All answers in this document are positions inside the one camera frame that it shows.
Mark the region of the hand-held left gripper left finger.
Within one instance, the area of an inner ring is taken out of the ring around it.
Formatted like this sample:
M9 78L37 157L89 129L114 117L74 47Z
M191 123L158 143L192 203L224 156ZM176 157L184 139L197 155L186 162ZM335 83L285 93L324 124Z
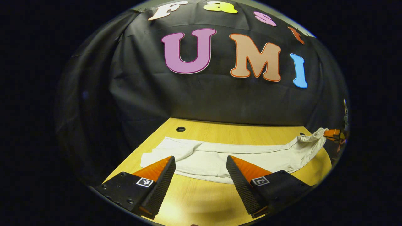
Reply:
M153 220L159 213L175 170L175 158L168 156L137 172L120 172L94 189L129 212Z

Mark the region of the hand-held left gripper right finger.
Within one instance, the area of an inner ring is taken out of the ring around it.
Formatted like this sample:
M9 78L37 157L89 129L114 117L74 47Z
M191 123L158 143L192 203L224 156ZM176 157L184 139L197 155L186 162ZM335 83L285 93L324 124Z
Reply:
M252 218L272 216L313 189L284 170L272 173L232 155L227 156L226 168Z

